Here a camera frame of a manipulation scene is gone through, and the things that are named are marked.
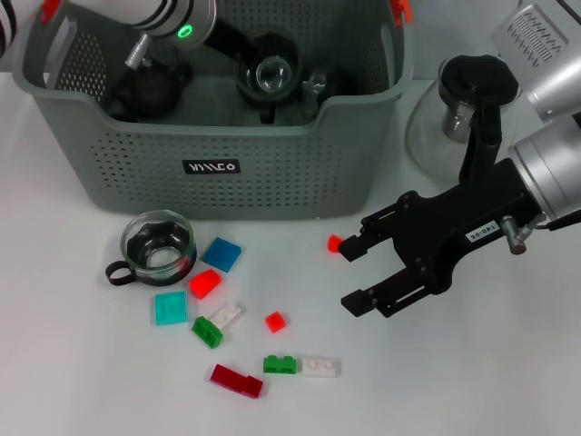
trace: basket logo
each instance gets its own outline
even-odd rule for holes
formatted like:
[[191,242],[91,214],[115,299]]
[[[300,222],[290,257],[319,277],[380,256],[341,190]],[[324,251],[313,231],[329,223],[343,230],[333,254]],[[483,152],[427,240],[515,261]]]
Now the basket logo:
[[238,159],[182,161],[186,174],[238,174],[241,172]]

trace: blue block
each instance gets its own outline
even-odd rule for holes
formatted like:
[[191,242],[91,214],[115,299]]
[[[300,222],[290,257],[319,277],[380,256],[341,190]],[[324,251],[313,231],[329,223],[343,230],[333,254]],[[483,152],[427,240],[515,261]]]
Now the blue block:
[[214,268],[228,273],[241,253],[242,248],[238,245],[216,238],[202,260]]
[[185,292],[160,293],[155,295],[155,323],[177,324],[188,321],[188,303]]

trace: black cup holder handle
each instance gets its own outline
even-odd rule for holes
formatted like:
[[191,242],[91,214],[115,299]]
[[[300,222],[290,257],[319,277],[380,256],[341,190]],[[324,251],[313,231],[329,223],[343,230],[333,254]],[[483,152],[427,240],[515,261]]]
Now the black cup holder handle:
[[124,277],[113,279],[111,276],[113,275],[113,273],[119,270],[129,270],[129,263],[127,263],[126,261],[117,261],[113,262],[105,269],[105,275],[107,276],[107,280],[109,281],[110,284],[112,284],[113,286],[124,286],[126,284],[135,282],[135,277],[133,277],[131,273]]

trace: green indicator light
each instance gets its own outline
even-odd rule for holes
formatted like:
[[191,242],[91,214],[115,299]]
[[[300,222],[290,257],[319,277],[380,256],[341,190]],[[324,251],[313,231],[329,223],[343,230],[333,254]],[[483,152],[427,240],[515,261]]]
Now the green indicator light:
[[182,27],[179,31],[178,31],[178,37],[179,38],[187,38],[188,36],[190,36],[193,32],[193,27],[192,25],[185,25],[184,27]]

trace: black lid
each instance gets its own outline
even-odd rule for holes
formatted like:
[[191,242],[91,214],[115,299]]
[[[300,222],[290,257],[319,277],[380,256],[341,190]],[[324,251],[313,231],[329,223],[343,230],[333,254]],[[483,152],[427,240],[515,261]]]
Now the black lid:
[[446,90],[459,101],[477,105],[486,102],[504,106],[518,93],[518,82],[507,65],[495,56],[457,56],[440,78]]

